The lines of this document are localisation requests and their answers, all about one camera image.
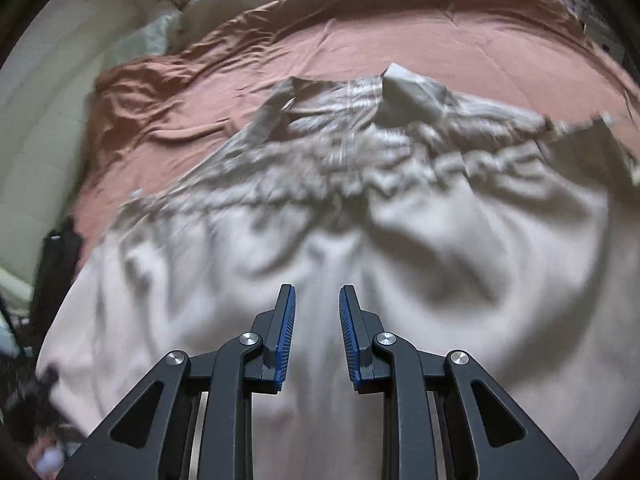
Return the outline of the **brown bed blanket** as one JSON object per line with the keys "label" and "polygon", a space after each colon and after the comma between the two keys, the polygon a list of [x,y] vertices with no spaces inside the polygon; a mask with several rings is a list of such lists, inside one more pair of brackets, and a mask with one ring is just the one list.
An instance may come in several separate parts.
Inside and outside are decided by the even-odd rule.
{"label": "brown bed blanket", "polygon": [[278,0],[96,82],[78,273],[639,241],[639,89],[560,0]]}

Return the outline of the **beige jacket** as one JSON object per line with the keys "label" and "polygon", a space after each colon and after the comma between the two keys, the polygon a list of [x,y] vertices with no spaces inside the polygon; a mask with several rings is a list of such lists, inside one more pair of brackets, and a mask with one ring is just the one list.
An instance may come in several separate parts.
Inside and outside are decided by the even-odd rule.
{"label": "beige jacket", "polygon": [[120,208],[40,351],[90,432],[168,351],[296,290],[288,376],[254,404],[259,479],[375,479],[382,405],[348,379],[338,292],[419,349],[463,349],[594,478],[639,411],[639,149],[393,65],[283,81],[164,192]]}

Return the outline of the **light green pillow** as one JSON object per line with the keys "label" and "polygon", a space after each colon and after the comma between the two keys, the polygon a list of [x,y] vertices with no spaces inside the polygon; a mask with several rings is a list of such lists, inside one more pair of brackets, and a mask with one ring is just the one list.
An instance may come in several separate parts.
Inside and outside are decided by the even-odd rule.
{"label": "light green pillow", "polygon": [[137,58],[165,55],[177,41],[180,11],[160,14],[154,21],[119,38],[106,50],[102,70],[130,63]]}

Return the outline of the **black bag beside bed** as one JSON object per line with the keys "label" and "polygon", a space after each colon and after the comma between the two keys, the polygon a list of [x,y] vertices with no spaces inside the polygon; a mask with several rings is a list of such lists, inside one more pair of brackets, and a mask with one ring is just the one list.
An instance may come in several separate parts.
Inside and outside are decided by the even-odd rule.
{"label": "black bag beside bed", "polygon": [[43,239],[34,296],[29,308],[32,336],[38,346],[72,286],[83,244],[84,239],[75,231],[71,216],[64,218]]}

